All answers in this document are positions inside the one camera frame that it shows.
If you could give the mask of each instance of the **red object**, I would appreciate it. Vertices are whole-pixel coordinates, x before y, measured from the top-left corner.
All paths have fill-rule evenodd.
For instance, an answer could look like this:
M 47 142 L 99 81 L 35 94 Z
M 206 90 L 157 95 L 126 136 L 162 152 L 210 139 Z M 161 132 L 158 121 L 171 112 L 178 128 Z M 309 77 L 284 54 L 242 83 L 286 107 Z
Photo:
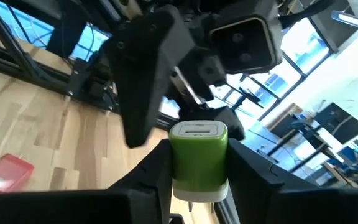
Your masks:
M 18 190 L 30 178 L 34 166 L 11 154 L 0 158 L 0 194 Z

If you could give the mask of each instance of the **white wall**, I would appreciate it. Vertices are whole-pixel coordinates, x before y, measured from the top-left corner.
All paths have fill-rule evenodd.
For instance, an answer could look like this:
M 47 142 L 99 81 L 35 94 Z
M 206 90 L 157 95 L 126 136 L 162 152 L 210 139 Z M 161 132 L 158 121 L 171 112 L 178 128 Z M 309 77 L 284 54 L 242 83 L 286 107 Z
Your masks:
M 269 124 L 290 103 L 316 111 L 323 100 L 326 100 L 323 108 L 334 102 L 358 119 L 358 31 L 339 53 L 329 57 L 266 116 L 262 124 Z

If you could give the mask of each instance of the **wooden floor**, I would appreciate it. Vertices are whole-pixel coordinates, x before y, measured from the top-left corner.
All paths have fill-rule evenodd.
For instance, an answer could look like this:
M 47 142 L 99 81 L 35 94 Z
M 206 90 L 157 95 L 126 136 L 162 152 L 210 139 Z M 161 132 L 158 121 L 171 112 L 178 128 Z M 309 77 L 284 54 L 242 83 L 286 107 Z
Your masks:
M 49 52 L 36 52 L 48 55 L 45 63 L 64 64 Z M 11 153 L 35 166 L 26 191 L 104 189 L 166 137 L 165 131 L 154 129 L 147 145 L 128 149 L 118 115 L 106 116 L 104 111 L 0 74 L 0 157 Z M 187 202 L 173 198 L 171 212 L 182 214 L 187 224 L 218 222 L 207 204 L 195 204 L 189 213 Z

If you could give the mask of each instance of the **red box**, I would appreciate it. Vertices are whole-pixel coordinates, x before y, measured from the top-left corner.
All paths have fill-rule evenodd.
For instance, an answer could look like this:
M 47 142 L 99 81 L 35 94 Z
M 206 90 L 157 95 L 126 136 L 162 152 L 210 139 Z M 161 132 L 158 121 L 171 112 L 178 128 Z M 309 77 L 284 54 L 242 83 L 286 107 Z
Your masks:
M 30 178 L 34 166 L 11 154 L 0 158 L 0 194 L 18 190 Z

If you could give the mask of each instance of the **green power adapter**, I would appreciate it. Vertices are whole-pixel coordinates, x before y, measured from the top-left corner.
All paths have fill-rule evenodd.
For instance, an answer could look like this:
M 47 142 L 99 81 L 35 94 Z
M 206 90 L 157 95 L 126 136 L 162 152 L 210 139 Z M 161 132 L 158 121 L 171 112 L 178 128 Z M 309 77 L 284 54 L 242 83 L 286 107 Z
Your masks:
M 184 121 L 170 130 L 173 195 L 187 202 L 226 198 L 227 127 L 220 121 Z

